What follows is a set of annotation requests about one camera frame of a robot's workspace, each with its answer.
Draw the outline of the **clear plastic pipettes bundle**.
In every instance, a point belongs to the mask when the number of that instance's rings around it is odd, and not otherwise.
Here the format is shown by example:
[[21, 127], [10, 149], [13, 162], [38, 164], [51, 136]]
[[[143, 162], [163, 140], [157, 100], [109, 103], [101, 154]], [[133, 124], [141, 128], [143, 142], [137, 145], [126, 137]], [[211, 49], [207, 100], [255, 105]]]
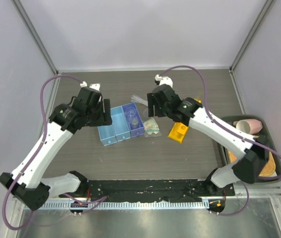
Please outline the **clear plastic pipettes bundle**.
[[144, 100], [144, 99], [140, 98], [139, 96], [137, 96], [135, 94], [133, 94], [131, 96], [131, 102], [142, 104], [142, 105], [144, 105], [146, 107], [148, 106], [148, 101], [147, 100]]

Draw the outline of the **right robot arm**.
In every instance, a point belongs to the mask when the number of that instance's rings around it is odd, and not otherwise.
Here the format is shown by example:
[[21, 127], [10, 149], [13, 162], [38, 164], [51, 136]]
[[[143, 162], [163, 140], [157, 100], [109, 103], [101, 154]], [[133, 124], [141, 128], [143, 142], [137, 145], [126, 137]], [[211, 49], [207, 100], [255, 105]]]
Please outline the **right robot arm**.
[[211, 115], [193, 98], [180, 99], [171, 86], [163, 84], [147, 94], [148, 115], [168, 117], [209, 136], [231, 151], [236, 161], [214, 169], [208, 176], [205, 189], [212, 196], [218, 195], [231, 183], [242, 181], [256, 183], [269, 160], [265, 149], [267, 140], [237, 130], [225, 121]]

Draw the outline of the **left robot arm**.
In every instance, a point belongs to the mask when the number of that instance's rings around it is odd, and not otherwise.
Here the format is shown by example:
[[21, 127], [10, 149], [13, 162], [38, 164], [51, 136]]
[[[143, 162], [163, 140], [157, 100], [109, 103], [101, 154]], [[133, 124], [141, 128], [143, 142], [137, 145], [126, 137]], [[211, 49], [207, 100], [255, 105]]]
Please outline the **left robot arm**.
[[36, 211], [47, 199], [64, 193], [83, 197], [88, 189], [88, 180], [77, 171], [43, 178], [43, 174], [61, 147], [85, 126], [110, 125], [110, 101], [103, 99], [100, 84], [91, 84], [80, 89], [73, 104], [55, 107], [47, 124], [47, 135], [42, 135], [23, 162], [11, 173], [2, 173], [0, 183], [11, 188], [11, 193], [30, 210]]

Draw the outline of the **small clear glass beaker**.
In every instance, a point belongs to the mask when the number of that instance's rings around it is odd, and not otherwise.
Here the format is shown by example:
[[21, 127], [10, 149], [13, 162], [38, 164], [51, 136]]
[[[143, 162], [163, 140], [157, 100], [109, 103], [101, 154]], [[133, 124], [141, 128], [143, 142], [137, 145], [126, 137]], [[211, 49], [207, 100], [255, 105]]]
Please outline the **small clear glass beaker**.
[[139, 128], [139, 120], [137, 117], [131, 119], [130, 128], [131, 130], [135, 130]]

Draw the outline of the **plastic bag with gloves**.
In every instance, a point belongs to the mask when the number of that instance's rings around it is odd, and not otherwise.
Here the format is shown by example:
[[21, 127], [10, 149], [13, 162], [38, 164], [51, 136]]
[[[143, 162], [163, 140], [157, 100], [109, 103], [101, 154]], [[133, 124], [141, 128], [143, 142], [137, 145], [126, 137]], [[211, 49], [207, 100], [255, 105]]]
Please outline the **plastic bag with gloves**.
[[154, 118], [148, 119], [143, 125], [145, 129], [144, 136], [146, 138], [161, 136], [160, 128]]

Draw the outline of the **blue three-compartment organizer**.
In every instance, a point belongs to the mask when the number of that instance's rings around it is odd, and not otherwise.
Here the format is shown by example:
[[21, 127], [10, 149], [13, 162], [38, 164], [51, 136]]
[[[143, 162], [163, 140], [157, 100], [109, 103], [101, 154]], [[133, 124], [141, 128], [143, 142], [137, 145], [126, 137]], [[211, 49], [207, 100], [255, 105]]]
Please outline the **blue three-compartment organizer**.
[[[128, 107], [134, 107], [137, 110], [135, 117], [139, 120], [138, 129], [131, 130], [130, 128], [130, 121], [132, 118], [127, 118], [124, 112]], [[104, 146], [109, 146], [117, 142], [141, 136], [145, 132], [144, 125], [135, 103], [111, 108], [111, 118], [111, 125], [98, 127], [100, 141]]]

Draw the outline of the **larger clear glass beaker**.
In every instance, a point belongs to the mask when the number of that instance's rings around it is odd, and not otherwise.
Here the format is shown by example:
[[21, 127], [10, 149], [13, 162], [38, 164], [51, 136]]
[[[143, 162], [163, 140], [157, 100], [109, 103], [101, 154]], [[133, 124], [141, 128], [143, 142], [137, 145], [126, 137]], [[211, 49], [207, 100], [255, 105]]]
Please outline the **larger clear glass beaker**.
[[134, 107], [128, 107], [124, 112], [127, 118], [133, 118], [136, 116], [137, 110]]

